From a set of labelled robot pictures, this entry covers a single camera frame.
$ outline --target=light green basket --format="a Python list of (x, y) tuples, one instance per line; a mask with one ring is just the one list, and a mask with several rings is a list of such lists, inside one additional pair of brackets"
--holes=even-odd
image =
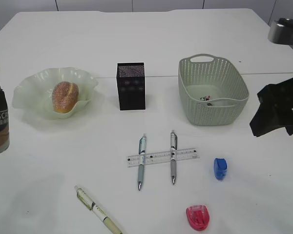
[[(195, 57), (209, 62), (192, 62)], [(188, 120), (195, 125), (231, 124), (242, 112), (249, 91), (235, 66), (227, 59), (207, 54), (179, 62), (179, 95)], [(201, 98), (210, 95), (210, 100)]]

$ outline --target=white wall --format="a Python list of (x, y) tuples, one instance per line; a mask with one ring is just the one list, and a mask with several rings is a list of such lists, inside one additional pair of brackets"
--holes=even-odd
[(0, 0), (0, 30), (21, 11), (56, 11), (54, 0)]
[(131, 0), (57, 0), (59, 11), (130, 12)]
[(133, 11), (171, 11), (175, 9), (202, 9), (203, 0), (133, 0)]
[(277, 0), (270, 24), (273, 20), (278, 20), (279, 18), (293, 19), (293, 0)]
[(268, 23), (274, 4), (275, 0), (205, 0), (204, 9), (249, 8)]

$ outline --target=mesh pen holder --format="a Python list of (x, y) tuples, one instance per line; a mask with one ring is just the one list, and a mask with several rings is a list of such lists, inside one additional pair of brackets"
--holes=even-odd
[(118, 63), (116, 80), (120, 110), (145, 110), (144, 63)]
[[(211, 57), (209, 62), (192, 62)], [(235, 66), (227, 59), (207, 54), (179, 62), (179, 95), (188, 120), (195, 125), (231, 124), (249, 99), (249, 91)]]

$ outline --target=ruler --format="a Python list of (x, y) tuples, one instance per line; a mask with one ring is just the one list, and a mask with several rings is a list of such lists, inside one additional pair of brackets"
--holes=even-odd
[[(192, 158), (199, 158), (196, 148), (177, 150), (177, 160), (185, 160)], [(127, 167), (139, 166), (140, 155), (133, 155), (127, 157)], [(161, 162), (170, 162), (170, 151), (159, 153), (145, 154), (145, 165), (155, 164)]]

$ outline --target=red pencil sharpener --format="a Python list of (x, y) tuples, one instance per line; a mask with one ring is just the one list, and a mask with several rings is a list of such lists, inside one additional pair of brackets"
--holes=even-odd
[(189, 224), (193, 229), (202, 231), (209, 225), (209, 211), (206, 206), (190, 206), (187, 208), (186, 213)]

